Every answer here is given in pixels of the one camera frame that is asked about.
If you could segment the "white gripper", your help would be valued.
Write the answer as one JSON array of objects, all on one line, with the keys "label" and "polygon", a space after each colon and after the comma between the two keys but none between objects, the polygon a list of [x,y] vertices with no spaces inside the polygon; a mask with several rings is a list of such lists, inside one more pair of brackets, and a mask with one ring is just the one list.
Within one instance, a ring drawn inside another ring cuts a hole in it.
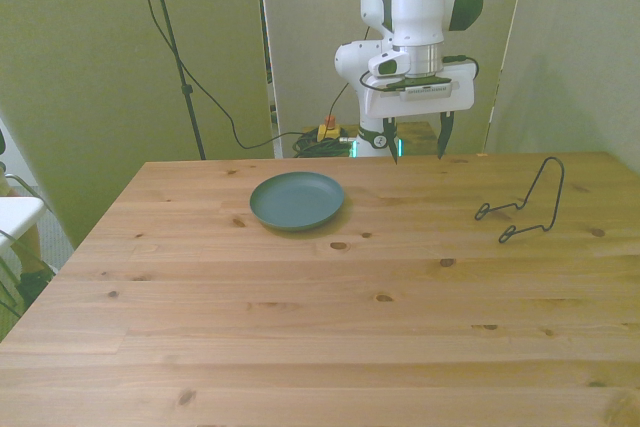
[{"label": "white gripper", "polygon": [[383,133],[395,163],[398,162],[397,124],[391,117],[441,112],[437,140],[437,156],[441,159],[453,130],[452,112],[470,109],[474,104],[475,75],[474,62],[448,64],[437,73],[439,80],[421,81],[399,89],[391,84],[409,81],[409,78],[377,78],[369,73],[364,76],[364,112],[370,118],[384,118]]}]

